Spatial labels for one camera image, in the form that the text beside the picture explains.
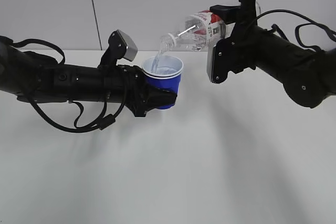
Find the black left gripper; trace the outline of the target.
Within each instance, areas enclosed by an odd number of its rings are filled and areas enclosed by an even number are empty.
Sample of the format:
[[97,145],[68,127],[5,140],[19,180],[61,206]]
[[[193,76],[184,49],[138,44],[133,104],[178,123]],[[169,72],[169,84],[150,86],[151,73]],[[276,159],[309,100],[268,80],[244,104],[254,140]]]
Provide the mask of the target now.
[[138,66],[113,66],[103,84],[107,89],[107,102],[123,103],[135,117],[145,117],[153,109],[169,109],[177,100],[178,84],[149,84]]

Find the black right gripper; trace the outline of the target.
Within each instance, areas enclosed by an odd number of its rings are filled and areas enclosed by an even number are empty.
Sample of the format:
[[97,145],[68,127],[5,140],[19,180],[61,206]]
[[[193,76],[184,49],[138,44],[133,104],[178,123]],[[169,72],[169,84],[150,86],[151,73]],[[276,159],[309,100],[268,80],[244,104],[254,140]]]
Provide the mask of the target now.
[[240,73],[246,68],[259,68],[270,74],[270,60],[264,52],[262,44],[266,37],[264,29],[258,27],[256,21],[256,0],[238,0],[238,6],[214,5],[210,12],[217,15],[227,24],[233,24],[231,34],[215,43],[220,52],[220,81],[225,81],[229,72]]

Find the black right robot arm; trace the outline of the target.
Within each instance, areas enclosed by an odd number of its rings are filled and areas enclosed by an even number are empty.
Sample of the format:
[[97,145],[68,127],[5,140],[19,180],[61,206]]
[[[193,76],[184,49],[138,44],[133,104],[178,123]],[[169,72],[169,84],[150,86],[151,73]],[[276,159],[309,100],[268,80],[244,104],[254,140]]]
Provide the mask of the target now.
[[225,24],[233,24],[230,36],[216,39],[209,45],[207,74],[212,83],[224,82],[228,74],[247,68],[261,69],[279,81],[296,104],[315,108],[324,99],[335,95],[335,49],[305,45],[300,28],[295,28],[296,44],[291,43],[278,25],[270,30],[258,26],[258,20],[272,13],[287,13],[306,20],[306,25],[321,28],[335,41],[335,31],[324,24],[291,10],[270,10],[256,13],[256,0],[238,0],[237,6],[214,5],[210,11]]

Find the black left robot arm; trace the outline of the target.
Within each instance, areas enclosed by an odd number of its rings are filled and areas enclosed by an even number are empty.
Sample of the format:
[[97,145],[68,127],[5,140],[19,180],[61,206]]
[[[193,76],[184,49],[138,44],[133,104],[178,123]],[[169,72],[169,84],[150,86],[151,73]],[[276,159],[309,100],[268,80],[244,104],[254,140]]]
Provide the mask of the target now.
[[120,30],[108,40],[108,48],[97,67],[69,65],[62,59],[21,51],[28,44],[47,46],[62,57],[64,52],[56,45],[39,39],[14,42],[1,37],[1,90],[27,102],[20,81],[36,103],[106,102],[126,106],[134,116],[144,117],[147,112],[174,105],[177,92],[149,83],[138,66],[119,65],[120,59],[133,61],[138,49],[133,40]]

